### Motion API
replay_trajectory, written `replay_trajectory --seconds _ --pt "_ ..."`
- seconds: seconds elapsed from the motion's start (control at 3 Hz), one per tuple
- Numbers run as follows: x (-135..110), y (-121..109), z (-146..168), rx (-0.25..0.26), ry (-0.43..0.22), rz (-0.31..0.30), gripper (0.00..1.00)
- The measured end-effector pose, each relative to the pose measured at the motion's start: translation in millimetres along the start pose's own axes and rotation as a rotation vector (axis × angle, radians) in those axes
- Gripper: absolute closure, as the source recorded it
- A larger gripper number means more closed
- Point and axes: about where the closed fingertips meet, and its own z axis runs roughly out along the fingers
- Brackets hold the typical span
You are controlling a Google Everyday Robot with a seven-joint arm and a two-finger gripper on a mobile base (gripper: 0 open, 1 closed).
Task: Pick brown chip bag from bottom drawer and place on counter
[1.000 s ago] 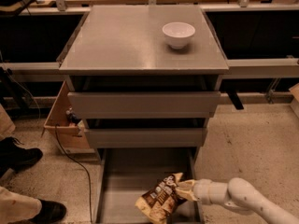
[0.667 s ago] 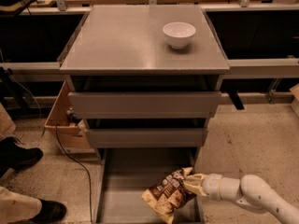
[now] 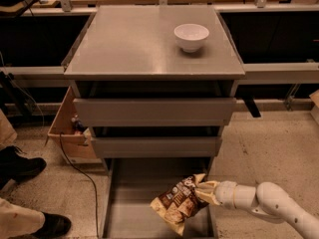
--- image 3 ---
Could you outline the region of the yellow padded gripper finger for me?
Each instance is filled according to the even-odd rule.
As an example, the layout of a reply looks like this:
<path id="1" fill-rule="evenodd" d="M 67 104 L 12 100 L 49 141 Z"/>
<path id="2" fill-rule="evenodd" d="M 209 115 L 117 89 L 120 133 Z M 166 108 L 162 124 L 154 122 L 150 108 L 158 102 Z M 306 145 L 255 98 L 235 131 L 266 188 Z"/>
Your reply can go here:
<path id="1" fill-rule="evenodd" d="M 195 188 L 195 194 L 199 199 L 207 202 L 208 204 L 219 205 L 220 202 L 217 200 L 215 195 L 215 189 L 217 188 L 218 185 L 219 185 L 219 182 L 215 180 L 201 182 Z"/>

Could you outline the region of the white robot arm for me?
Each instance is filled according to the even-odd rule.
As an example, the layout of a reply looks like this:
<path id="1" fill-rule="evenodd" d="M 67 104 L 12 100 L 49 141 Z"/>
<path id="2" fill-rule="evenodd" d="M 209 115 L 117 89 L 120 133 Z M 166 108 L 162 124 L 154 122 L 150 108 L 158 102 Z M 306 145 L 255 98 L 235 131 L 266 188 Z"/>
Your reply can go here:
<path id="1" fill-rule="evenodd" d="M 319 220 L 275 183 L 246 186 L 233 181 L 207 181 L 200 183 L 195 192 L 211 205 L 244 210 L 268 222 L 286 222 L 304 239 L 319 239 Z"/>

